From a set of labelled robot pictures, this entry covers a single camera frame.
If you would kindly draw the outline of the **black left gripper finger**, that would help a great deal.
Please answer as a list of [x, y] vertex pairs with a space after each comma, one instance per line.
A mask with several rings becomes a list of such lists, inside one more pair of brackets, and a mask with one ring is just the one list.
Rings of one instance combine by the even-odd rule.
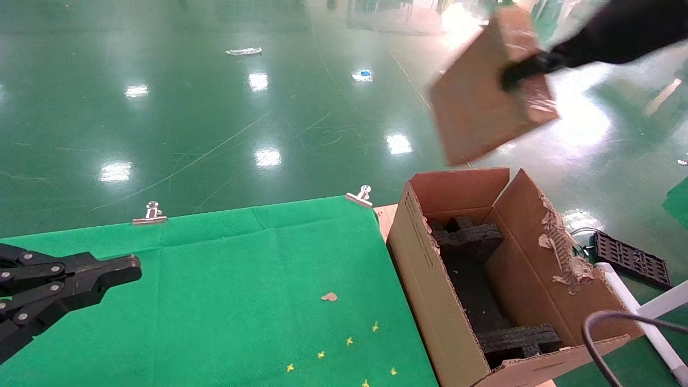
[[104, 286], [40, 286], [2, 299], [1, 363], [7, 362], [35, 336], [41, 335], [67, 313], [100, 303]]
[[89, 252], [54, 257], [36, 250], [2, 244], [2, 296], [34, 292], [48, 296], [65, 286], [79, 291], [105, 291], [141, 279], [140, 260], [125, 255], [99, 260]]

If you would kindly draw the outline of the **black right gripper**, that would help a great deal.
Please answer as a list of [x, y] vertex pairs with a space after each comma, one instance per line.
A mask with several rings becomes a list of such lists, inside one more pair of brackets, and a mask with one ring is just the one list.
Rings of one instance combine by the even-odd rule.
[[512, 91], [523, 80], [565, 67], [630, 63], [684, 41], [686, 25], [686, 1], [609, 1], [554, 52], [539, 51], [507, 64], [501, 71], [501, 89]]

